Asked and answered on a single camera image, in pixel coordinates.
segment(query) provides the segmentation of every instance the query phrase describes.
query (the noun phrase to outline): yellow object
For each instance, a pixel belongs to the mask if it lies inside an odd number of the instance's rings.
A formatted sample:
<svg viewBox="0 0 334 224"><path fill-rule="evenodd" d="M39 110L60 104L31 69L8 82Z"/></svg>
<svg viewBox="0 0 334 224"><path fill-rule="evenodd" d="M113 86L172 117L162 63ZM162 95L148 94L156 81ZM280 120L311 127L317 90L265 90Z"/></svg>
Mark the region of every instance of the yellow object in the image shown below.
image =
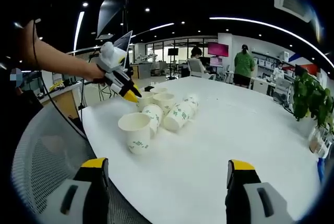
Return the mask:
<svg viewBox="0 0 334 224"><path fill-rule="evenodd" d="M58 82L56 82L55 84L53 84L50 88L49 88L49 92L53 91L57 86L60 86L61 83L63 83L63 80L60 80Z"/></svg>
<svg viewBox="0 0 334 224"><path fill-rule="evenodd" d="M232 162L233 162L234 170L255 170L255 168L251 164L245 161L232 160Z"/></svg>
<svg viewBox="0 0 334 224"><path fill-rule="evenodd" d="M125 94L123 98L134 103L138 102L137 96L131 90L128 90L128 92Z"/></svg>
<svg viewBox="0 0 334 224"><path fill-rule="evenodd" d="M101 168L105 159L106 158L87 160L84 164L81 165L81 167L82 168Z"/></svg>
<svg viewBox="0 0 334 224"><path fill-rule="evenodd" d="M121 57L120 60L118 61L118 63L120 64L124 59L125 59L125 57Z"/></svg>

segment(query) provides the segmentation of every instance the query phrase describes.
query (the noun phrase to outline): ceiling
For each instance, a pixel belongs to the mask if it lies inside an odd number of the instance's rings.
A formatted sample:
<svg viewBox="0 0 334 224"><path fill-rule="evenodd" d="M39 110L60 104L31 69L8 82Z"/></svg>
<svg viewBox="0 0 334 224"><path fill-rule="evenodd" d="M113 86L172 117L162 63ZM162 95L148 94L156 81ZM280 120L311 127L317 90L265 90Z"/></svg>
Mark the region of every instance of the ceiling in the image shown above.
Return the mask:
<svg viewBox="0 0 334 224"><path fill-rule="evenodd" d="M96 40L100 6L104 0L41 0L38 5L37 33L43 40L61 51L73 50L73 42L78 15L85 11L77 49L102 44ZM329 0L306 0L316 11L324 28L322 40L318 42L310 23L274 8L274 0L120 0L126 4L126 10L119 12L105 27L103 33L114 34L119 38L126 29L134 34L147 31L166 23L175 23L155 31L149 31L133 38L136 42L151 42L160 39L193 36L217 35L225 32L268 41L302 55L327 72L334 73L328 62L310 46L277 29L249 22L210 20L209 17L237 17L258 20L296 33L323 53L334 50L334 22L328 9Z"/></svg>

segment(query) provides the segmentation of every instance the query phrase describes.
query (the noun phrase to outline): white table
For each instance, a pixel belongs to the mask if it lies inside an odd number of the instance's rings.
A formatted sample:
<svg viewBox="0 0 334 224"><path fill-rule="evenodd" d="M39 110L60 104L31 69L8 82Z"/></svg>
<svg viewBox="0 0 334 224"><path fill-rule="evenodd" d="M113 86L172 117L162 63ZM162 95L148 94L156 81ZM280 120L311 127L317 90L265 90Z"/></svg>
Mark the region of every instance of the white table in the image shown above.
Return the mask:
<svg viewBox="0 0 334 224"><path fill-rule="evenodd" d="M163 82L178 100L200 98L199 112L178 134L158 130L151 152L131 154L118 129L133 103L113 98L83 111L97 157L109 159L109 177L153 224L226 223L228 160L251 163L263 182L287 200L296 219L319 192L317 158L295 130L295 119L272 98L196 77Z"/></svg>

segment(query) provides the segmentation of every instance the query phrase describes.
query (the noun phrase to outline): black cable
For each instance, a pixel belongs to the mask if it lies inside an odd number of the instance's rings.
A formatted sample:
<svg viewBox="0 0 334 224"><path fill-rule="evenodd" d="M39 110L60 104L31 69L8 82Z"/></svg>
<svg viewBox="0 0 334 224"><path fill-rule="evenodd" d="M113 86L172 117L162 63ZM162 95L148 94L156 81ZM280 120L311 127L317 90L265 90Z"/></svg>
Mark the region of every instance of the black cable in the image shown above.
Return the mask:
<svg viewBox="0 0 334 224"><path fill-rule="evenodd" d="M36 66L37 66L37 69L40 70L40 72L42 72L42 69L40 68L40 65L38 63L38 60L37 60L37 56L36 56L36 49L35 49L35 19L33 20L33 28L32 28L32 48L33 48L33 55L35 57L35 61L36 61ZM66 120L66 122L81 136L83 137L84 139L87 140L87 137L81 132L79 131L78 129L76 129L73 125L72 125L72 122L70 122L70 120L61 112L61 110L57 107L56 103L53 101L46 85L45 85L45 82L44 82L44 79L43 79L43 76L41 74L41 80L43 82L43 87L46 91L46 94L47 96L49 97L52 105L55 107L55 109L58 111L58 113L64 118L64 120Z"/></svg>

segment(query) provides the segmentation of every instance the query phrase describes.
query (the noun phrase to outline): paper cup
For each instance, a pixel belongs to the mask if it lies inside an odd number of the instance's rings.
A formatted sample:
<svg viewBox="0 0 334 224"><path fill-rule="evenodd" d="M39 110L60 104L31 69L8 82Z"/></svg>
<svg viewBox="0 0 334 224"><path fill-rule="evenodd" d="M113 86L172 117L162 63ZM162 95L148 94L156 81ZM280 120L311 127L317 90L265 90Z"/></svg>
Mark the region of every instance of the paper cup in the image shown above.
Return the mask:
<svg viewBox="0 0 334 224"><path fill-rule="evenodd" d="M153 96L153 103L158 105L162 109L163 115L166 116L175 105L174 95L171 93L158 93Z"/></svg>
<svg viewBox="0 0 334 224"><path fill-rule="evenodd" d="M148 104L153 103L153 92L142 92L141 97L137 97L137 109L138 112L141 112L142 109L147 106Z"/></svg>
<svg viewBox="0 0 334 224"><path fill-rule="evenodd" d="M158 93L163 93L163 92L167 92L167 88L164 87L153 87L150 92L153 92L155 95L157 95Z"/></svg>
<svg viewBox="0 0 334 224"><path fill-rule="evenodd" d="M118 127L126 133L126 144L131 152L144 154L150 146L151 118L143 113L130 113L118 121Z"/></svg>
<svg viewBox="0 0 334 224"><path fill-rule="evenodd" d="M176 132L193 116L194 111L187 102L175 105L163 120L163 125L167 130Z"/></svg>
<svg viewBox="0 0 334 224"><path fill-rule="evenodd" d="M142 110L143 114L146 114L150 116L150 129L151 129L151 138L155 136L157 133L158 127L161 124L163 112L162 109L155 105L155 104L149 104Z"/></svg>
<svg viewBox="0 0 334 224"><path fill-rule="evenodd" d="M196 113L198 110L198 97L196 95L187 95L183 98L183 101L188 102L189 105L192 107L194 112Z"/></svg>

